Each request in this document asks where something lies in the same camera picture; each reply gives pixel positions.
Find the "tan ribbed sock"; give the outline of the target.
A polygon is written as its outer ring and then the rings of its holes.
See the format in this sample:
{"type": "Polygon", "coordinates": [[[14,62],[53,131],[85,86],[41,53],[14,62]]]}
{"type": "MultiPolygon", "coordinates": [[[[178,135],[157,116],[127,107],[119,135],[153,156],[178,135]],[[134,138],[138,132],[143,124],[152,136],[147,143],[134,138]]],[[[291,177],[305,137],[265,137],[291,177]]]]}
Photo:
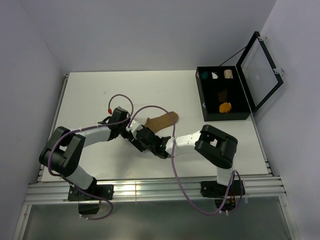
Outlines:
{"type": "Polygon", "coordinates": [[[170,111],[169,113],[165,113],[155,118],[148,117],[143,126],[149,128],[153,133],[157,133],[172,126],[178,119],[178,114],[174,111],[170,111]]]}

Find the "mustard yellow striped-cuff sock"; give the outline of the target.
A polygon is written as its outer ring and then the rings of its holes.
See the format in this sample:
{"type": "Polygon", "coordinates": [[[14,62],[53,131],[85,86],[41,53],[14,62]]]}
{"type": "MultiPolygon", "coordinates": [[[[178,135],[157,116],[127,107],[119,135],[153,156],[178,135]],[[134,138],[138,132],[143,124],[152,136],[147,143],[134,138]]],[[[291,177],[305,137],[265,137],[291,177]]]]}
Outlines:
{"type": "Polygon", "coordinates": [[[220,113],[229,113],[232,110],[232,105],[229,102],[224,102],[219,106],[220,113]]]}

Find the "dark brown striped-cuff sock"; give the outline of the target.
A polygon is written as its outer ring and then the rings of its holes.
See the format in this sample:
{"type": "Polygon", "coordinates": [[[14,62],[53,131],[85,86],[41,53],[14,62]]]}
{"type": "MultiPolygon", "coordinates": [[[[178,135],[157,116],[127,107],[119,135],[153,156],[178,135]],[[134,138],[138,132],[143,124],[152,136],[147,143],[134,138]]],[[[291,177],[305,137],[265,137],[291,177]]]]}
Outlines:
{"type": "Polygon", "coordinates": [[[223,90],[217,94],[217,99],[219,103],[225,103],[228,99],[228,91],[223,90]]]}

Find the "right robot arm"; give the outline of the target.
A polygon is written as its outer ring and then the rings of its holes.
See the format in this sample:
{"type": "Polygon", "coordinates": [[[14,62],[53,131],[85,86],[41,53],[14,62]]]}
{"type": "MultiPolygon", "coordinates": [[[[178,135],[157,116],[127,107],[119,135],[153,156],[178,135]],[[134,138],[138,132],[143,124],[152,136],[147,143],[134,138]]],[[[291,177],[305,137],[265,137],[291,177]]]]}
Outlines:
{"type": "Polygon", "coordinates": [[[147,150],[160,159],[200,154],[217,169],[217,191],[227,195],[233,190],[234,183],[230,178],[234,171],[238,140],[232,135],[209,124],[205,124],[199,131],[182,136],[159,137],[137,122],[126,127],[126,131],[140,151],[147,150]]]}

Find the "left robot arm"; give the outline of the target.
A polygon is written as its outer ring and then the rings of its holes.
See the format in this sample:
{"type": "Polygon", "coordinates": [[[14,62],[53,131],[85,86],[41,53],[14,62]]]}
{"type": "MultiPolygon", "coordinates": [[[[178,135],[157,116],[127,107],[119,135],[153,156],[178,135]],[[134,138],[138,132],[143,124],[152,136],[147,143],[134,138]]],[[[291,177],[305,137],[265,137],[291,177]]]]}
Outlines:
{"type": "Polygon", "coordinates": [[[79,188],[79,194],[91,200],[98,193],[97,180],[79,166],[83,148],[108,142],[126,131],[127,110],[117,107],[111,116],[89,130],[74,132],[60,126],[55,129],[39,155],[39,162],[79,188]]]}

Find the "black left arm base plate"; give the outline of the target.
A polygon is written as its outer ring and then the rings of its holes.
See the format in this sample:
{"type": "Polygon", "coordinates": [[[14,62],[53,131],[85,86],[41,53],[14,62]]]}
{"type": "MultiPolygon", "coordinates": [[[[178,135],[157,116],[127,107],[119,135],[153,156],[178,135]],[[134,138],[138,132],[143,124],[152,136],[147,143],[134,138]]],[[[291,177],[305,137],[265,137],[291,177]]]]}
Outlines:
{"type": "Polygon", "coordinates": [[[70,186],[67,200],[69,202],[83,202],[95,200],[112,200],[114,186],[112,184],[98,184],[91,189],[81,189],[77,186],[70,186]]]}

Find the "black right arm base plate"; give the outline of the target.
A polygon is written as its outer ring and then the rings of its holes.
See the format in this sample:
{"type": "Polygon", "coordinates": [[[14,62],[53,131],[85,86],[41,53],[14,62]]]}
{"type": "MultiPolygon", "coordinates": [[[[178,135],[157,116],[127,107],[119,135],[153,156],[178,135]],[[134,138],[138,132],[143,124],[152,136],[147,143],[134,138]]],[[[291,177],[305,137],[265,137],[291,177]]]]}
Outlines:
{"type": "MultiPolygon", "coordinates": [[[[227,186],[218,184],[216,180],[201,181],[200,182],[200,194],[205,198],[223,198],[227,186]]],[[[234,180],[229,187],[228,196],[240,196],[245,195],[245,187],[242,180],[234,180]]]]}

